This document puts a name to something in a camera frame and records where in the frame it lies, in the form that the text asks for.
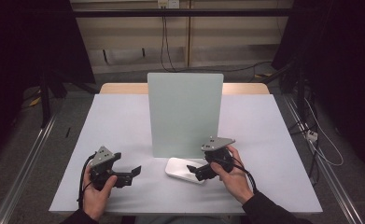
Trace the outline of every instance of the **black sleeve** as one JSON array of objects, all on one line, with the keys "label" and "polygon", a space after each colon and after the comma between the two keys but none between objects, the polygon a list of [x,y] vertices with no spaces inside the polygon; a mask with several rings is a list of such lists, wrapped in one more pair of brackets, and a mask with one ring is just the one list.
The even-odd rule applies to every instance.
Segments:
[{"label": "black sleeve", "polygon": [[98,224],[97,221],[91,219],[83,210],[78,209],[74,214],[64,220],[61,224],[79,223],[79,224]]},{"label": "black sleeve", "polygon": [[252,224],[312,224],[306,219],[296,218],[260,192],[249,199],[243,209]]}]

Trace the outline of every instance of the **hand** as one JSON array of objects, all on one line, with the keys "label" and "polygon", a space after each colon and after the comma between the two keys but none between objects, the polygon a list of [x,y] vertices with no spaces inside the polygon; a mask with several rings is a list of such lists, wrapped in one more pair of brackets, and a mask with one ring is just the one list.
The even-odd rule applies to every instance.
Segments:
[{"label": "hand", "polygon": [[83,196],[83,211],[89,215],[92,219],[99,221],[101,215],[105,211],[106,202],[109,198],[110,191],[118,179],[115,175],[110,176],[104,185],[104,188],[99,191],[94,188],[90,181],[90,169],[91,167],[88,165],[86,167],[83,179],[83,186],[87,188],[84,191]]},{"label": "hand", "polygon": [[[232,156],[239,161],[234,161],[234,164],[242,166],[243,162],[240,159],[237,149],[232,146],[227,146],[227,149],[232,153]],[[223,170],[222,166],[216,162],[211,162],[211,168],[220,176],[220,180],[223,181],[226,189],[238,202],[244,204],[252,198],[254,194],[249,188],[246,173],[242,170],[234,167],[231,172],[227,173]]]}]

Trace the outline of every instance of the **person's right hand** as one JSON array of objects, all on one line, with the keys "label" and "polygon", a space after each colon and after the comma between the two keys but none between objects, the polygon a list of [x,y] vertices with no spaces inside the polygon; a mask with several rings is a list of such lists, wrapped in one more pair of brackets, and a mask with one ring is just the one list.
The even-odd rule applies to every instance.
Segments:
[{"label": "person's right hand", "polygon": [[[234,161],[234,164],[242,166],[243,162],[240,159],[237,149],[232,146],[227,146],[227,149],[232,153],[232,156],[239,161]],[[244,204],[252,198],[254,194],[249,188],[246,173],[242,170],[234,167],[231,172],[227,173],[223,170],[222,166],[216,162],[211,162],[211,168],[220,176],[220,180],[223,181],[226,189],[238,202]]]}]

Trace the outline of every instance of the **white table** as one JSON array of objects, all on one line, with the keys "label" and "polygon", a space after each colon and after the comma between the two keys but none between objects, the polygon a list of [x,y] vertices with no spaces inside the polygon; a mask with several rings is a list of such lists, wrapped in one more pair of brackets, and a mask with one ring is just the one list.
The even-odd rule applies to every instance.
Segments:
[{"label": "white table", "polygon": [[[218,136],[236,139],[246,169],[258,189],[292,213],[322,208],[272,95],[223,95]],[[153,158],[148,97],[96,95],[50,212],[77,210],[77,186],[84,161],[100,146],[121,152],[113,169],[142,165],[133,185],[112,190],[106,212],[117,215],[242,215],[217,178],[197,185],[168,176],[168,159]],[[205,164],[204,160],[195,160]]]}]

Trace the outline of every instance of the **cable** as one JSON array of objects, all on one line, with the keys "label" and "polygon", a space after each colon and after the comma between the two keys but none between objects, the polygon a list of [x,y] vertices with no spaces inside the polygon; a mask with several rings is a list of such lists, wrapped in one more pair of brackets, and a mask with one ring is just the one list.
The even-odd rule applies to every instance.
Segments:
[{"label": "cable", "polygon": [[311,177],[311,175],[313,174],[313,169],[314,169],[314,165],[316,166],[316,181],[315,183],[313,183],[313,187],[316,185],[316,183],[318,183],[319,181],[319,168],[318,168],[318,164],[316,163],[316,155],[318,154],[318,151],[315,151],[313,154],[313,158],[311,159],[311,166],[310,166],[310,171],[308,173],[308,177]]},{"label": "cable", "polygon": [[240,161],[238,161],[237,159],[235,159],[235,158],[234,158],[234,160],[235,160],[235,161],[238,161],[238,162],[241,164],[241,166],[236,165],[236,164],[234,164],[234,163],[231,163],[231,162],[229,162],[229,161],[224,161],[224,160],[220,160],[220,159],[217,159],[217,158],[214,158],[213,160],[214,160],[214,161],[219,161],[219,162],[222,162],[222,163],[225,163],[225,164],[232,165],[232,166],[234,166],[235,168],[237,168],[237,169],[239,169],[239,170],[243,171],[244,173],[246,173],[246,175],[248,176],[249,181],[251,182],[252,191],[254,192],[254,194],[256,194],[256,193],[258,193],[258,192],[259,192],[259,191],[258,191],[258,189],[257,189],[257,187],[256,187],[256,183],[255,183],[255,179],[254,179],[254,177],[252,176],[252,174],[251,174],[251,173],[249,173],[249,171],[248,171],[248,170],[246,170],[246,169],[244,168],[244,165],[243,165]]},{"label": "cable", "polygon": [[[166,69],[164,66],[164,63],[162,61],[162,50],[164,49],[164,38],[165,38],[165,44],[166,44],[166,48],[167,48],[168,60],[170,62],[171,67],[173,68],[173,71]],[[176,72],[176,70],[173,66],[173,62],[171,61],[170,50],[168,49],[167,20],[165,19],[165,17],[162,17],[161,66],[167,72]]]},{"label": "cable", "polygon": [[187,68],[187,69],[182,69],[182,70],[178,70],[177,73],[179,72],[186,72],[186,71],[213,71],[213,72],[238,72],[238,71],[244,71],[253,67],[256,67],[258,65],[264,64],[264,63],[272,63],[272,62],[260,62],[260,63],[255,63],[254,65],[250,65],[248,67],[243,67],[243,68],[237,68],[237,69],[210,69],[210,68]]},{"label": "cable", "polygon": [[339,156],[340,156],[340,159],[341,159],[341,162],[340,163],[334,163],[334,162],[331,162],[331,161],[329,161],[326,157],[325,157],[325,155],[323,155],[321,152],[319,152],[319,151],[317,151],[317,149],[316,149],[316,151],[318,152],[318,155],[322,158],[322,159],[324,159],[324,161],[325,162],[327,162],[328,164],[330,164],[330,165],[334,165],[334,166],[341,166],[341,165],[343,165],[344,164],[344,158],[343,158],[343,155],[342,155],[342,153],[340,153],[340,150],[333,144],[333,142],[328,138],[328,136],[325,134],[325,132],[322,130],[322,128],[321,128],[321,126],[319,125],[319,122],[318,122],[318,120],[316,119],[316,116],[314,116],[314,111],[313,111],[313,108],[310,106],[310,103],[307,101],[307,99],[306,98],[304,98],[304,100],[305,100],[305,102],[308,104],[308,106],[310,107],[310,110],[311,110],[311,112],[313,113],[313,118],[314,118],[314,120],[316,121],[316,125],[318,126],[318,128],[319,128],[319,130],[324,134],[324,136],[328,139],[328,141],[330,141],[330,143],[333,145],[333,147],[336,149],[336,151],[337,151],[337,153],[339,154]]},{"label": "cable", "polygon": [[80,175],[79,193],[78,193],[78,198],[77,198],[77,203],[79,205],[79,209],[83,209],[83,196],[84,196],[84,191],[91,184],[91,182],[90,182],[84,189],[82,189],[84,173],[85,173],[87,164],[89,163],[89,161],[91,161],[94,158],[95,154],[97,154],[97,152],[95,152],[94,154],[92,154],[91,156],[89,156],[89,158],[87,158],[87,160],[85,161],[85,163],[83,165],[82,174]]}]

